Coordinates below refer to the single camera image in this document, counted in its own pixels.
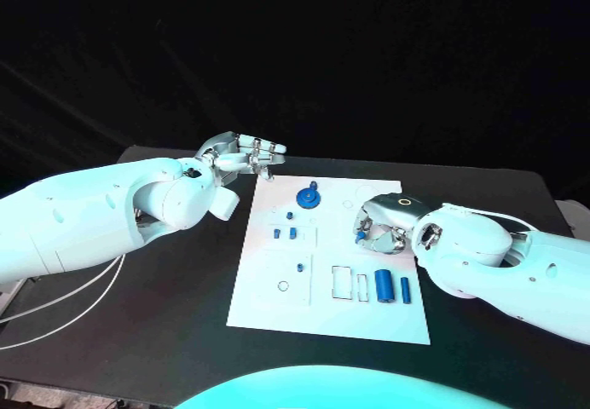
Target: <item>white paper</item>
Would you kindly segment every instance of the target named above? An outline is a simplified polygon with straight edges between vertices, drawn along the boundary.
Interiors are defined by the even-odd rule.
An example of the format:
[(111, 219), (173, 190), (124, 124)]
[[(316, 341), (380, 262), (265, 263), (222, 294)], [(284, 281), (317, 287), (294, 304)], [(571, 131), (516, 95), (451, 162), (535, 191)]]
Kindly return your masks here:
[[(317, 182), (320, 204), (305, 210), (295, 195), (311, 181)], [(362, 204), (378, 194), (401, 191), (398, 181), (275, 176), (268, 183), (258, 179), (228, 326), (429, 344), (411, 252), (388, 256), (353, 243), (353, 220)], [(291, 227), (294, 239), (288, 238)], [(352, 300), (331, 297), (334, 266), (352, 269)], [(393, 276), (391, 303), (378, 302), (379, 269)], [(366, 275), (366, 290), (363, 277), (359, 289), (357, 274)], [(401, 277), (409, 280), (411, 304), (402, 303)], [(366, 293), (369, 301), (362, 302)]]

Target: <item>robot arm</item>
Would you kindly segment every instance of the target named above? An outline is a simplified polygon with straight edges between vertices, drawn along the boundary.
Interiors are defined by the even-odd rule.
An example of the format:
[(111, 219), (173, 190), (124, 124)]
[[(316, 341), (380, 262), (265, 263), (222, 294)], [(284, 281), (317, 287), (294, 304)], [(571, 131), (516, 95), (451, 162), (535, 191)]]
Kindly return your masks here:
[(0, 200), (0, 283), (95, 266), (206, 211), (228, 220), (238, 203), (223, 186), (238, 173), (271, 181), (282, 145), (226, 132), (193, 158), (155, 158), (46, 178)]
[[(411, 247), (448, 294), (483, 299), (517, 320), (590, 344), (590, 243), (536, 230), (509, 233), (479, 210), (444, 204), (429, 211), (405, 195), (379, 196), (362, 206), (353, 233), (362, 231), (359, 220), (366, 226), (375, 216), (396, 232), (395, 249)], [(392, 246), (382, 251), (375, 245), (386, 235), (367, 231), (359, 245), (396, 254)]]

